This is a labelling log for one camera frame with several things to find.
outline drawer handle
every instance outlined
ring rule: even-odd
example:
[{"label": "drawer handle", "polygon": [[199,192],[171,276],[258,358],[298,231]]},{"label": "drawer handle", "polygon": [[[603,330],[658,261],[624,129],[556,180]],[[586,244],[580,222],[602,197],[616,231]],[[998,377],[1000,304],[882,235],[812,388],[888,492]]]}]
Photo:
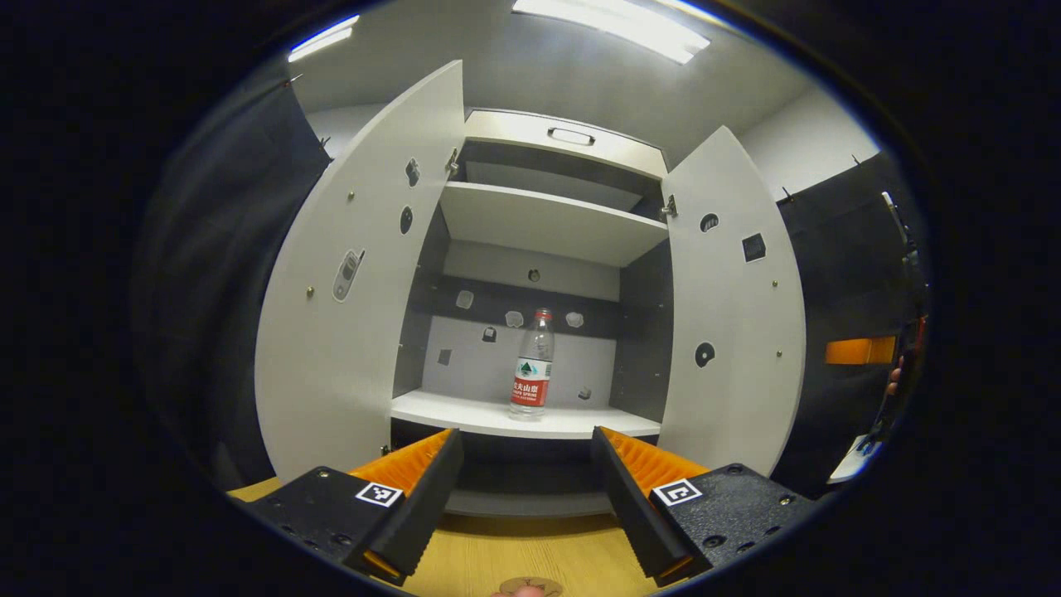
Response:
[{"label": "drawer handle", "polygon": [[[587,135],[586,133],[579,133],[578,130],[571,130],[570,128],[557,128],[556,126],[549,127],[549,136],[553,137],[557,141],[567,141],[569,143],[576,143],[586,146],[593,146],[593,143],[596,142],[593,135]],[[580,140],[579,137],[589,139],[589,142]]]}]

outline bottle label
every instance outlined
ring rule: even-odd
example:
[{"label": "bottle label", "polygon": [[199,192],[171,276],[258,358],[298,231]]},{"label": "bottle label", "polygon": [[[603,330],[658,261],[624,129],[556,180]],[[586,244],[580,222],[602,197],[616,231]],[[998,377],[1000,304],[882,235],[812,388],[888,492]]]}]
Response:
[{"label": "bottle label", "polygon": [[551,362],[518,359],[516,381],[512,383],[512,403],[522,406],[545,406],[549,377],[552,373]]}]

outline cabinet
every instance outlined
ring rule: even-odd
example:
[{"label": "cabinet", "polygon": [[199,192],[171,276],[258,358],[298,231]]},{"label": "cabinet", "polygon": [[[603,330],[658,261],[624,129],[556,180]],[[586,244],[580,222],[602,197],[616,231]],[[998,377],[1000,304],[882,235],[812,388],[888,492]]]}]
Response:
[{"label": "cabinet", "polygon": [[[557,335],[549,410],[516,422],[518,320],[539,306]],[[768,474],[804,334],[787,232],[728,129],[668,171],[659,148],[590,124],[466,117],[456,60],[380,110],[310,193],[269,279],[255,388],[281,479],[459,427],[479,473],[466,466],[452,511],[535,513],[526,488],[498,488],[522,476],[552,504],[537,514],[571,515],[607,509],[580,464],[595,425]]]}]

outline red label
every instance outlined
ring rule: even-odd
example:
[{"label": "red label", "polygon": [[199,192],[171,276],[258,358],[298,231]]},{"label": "red label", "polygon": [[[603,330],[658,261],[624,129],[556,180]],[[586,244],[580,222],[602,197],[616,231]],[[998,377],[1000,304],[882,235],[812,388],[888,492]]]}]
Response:
[{"label": "red label", "polygon": [[549,380],[520,380],[512,383],[512,402],[522,406],[545,406]]}]

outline drawer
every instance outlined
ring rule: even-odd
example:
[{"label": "drawer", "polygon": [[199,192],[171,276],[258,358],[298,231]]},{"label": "drawer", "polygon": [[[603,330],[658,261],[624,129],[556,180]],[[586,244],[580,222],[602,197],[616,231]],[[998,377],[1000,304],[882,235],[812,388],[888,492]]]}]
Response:
[{"label": "drawer", "polygon": [[658,147],[594,126],[544,116],[476,109],[465,122],[465,138],[585,157],[657,180],[667,173],[663,152]]}]

